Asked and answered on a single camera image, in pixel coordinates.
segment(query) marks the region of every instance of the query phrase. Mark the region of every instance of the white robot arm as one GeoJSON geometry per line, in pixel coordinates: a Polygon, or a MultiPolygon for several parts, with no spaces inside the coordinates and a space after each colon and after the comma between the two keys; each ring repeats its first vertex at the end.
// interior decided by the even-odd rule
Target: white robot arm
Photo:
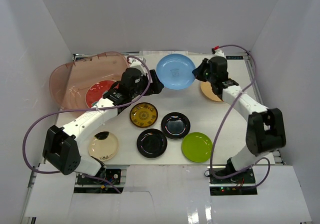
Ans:
{"type": "MultiPolygon", "coordinates": [[[[63,131],[69,136],[75,136],[75,141],[78,144],[78,148],[96,129],[103,125],[106,121],[112,119],[118,115],[117,109],[99,110],[103,107],[114,106],[113,101],[109,99],[101,98],[98,103],[92,107],[97,108],[97,111],[87,111],[74,121],[64,125],[63,131]]],[[[101,169],[101,164],[90,156],[82,156],[79,166],[75,169],[75,172],[85,173],[89,175],[96,175],[101,169]]]]}
{"type": "MultiPolygon", "coordinates": [[[[212,91],[221,100],[232,105],[242,89],[228,77],[224,53],[220,49],[212,52],[213,57],[210,60],[204,59],[193,74],[200,81],[210,82],[212,91]]],[[[242,93],[233,108],[247,121],[246,146],[227,161],[225,174],[253,165],[263,156],[286,144],[283,117],[279,109],[269,109],[245,93],[242,93]]]]}

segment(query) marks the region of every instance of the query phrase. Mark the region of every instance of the yellow patterned plate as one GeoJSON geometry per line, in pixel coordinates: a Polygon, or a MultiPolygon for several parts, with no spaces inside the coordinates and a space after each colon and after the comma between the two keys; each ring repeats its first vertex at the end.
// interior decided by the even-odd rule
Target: yellow patterned plate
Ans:
{"type": "Polygon", "coordinates": [[[140,128],[152,126],[158,119],[158,110],[150,103],[142,102],[135,106],[130,111],[131,122],[140,128]]]}

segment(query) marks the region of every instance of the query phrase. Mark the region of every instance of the red connector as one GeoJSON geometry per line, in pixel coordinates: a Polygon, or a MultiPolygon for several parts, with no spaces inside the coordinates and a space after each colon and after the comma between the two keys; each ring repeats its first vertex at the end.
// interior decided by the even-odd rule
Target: red connector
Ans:
{"type": "Polygon", "coordinates": [[[218,46],[215,46],[214,48],[211,49],[212,54],[214,55],[216,53],[216,50],[219,48],[218,46]]]}

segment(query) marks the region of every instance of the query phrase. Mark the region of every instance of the blue plate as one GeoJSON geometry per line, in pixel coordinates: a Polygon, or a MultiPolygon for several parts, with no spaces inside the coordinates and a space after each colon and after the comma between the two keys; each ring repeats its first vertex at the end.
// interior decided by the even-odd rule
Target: blue plate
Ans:
{"type": "Polygon", "coordinates": [[[169,89],[182,90],[195,80],[192,71],[195,64],[185,55],[171,54],[164,56],[156,66],[156,75],[169,89]]]}

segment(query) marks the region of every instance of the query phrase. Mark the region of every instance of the white table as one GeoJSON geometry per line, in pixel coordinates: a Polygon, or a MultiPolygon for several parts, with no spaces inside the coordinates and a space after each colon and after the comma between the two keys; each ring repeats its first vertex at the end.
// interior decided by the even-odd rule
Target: white table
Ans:
{"type": "MultiPolygon", "coordinates": [[[[155,69],[162,55],[147,55],[146,64],[150,69],[155,69]]],[[[203,58],[211,56],[190,55],[196,67],[202,62],[203,58]]],[[[245,87],[250,83],[250,77],[244,60],[228,60],[229,76],[236,80],[240,86],[245,87]]],[[[247,93],[255,97],[254,90],[250,87],[247,93]]],[[[145,96],[139,102],[150,102],[158,110],[158,120],[150,128],[161,129],[162,118],[170,112],[181,112],[185,114],[191,122],[190,132],[202,132],[212,141],[216,131],[225,115],[229,104],[217,103],[206,98],[200,90],[200,82],[195,80],[194,83],[184,90],[170,90],[164,88],[158,95],[145,96]]],[[[148,159],[142,156],[137,149],[136,141],[139,134],[145,129],[135,127],[129,120],[129,112],[132,106],[126,108],[119,116],[105,123],[98,128],[92,136],[84,143],[79,145],[81,155],[89,155],[88,144],[91,138],[101,132],[110,131],[115,134],[120,142],[120,149],[117,155],[105,162],[109,165],[208,165],[209,161],[204,163],[194,163],[189,161],[181,151],[182,140],[168,139],[168,147],[165,153],[156,158],[148,159]]],[[[71,113],[59,115],[57,126],[62,126],[74,120],[76,116],[71,113]]],[[[214,165],[224,165],[226,161],[237,154],[245,146],[246,121],[232,110],[225,125],[220,133],[214,152],[214,165]]],[[[268,159],[274,164],[272,154],[268,159]]]]}

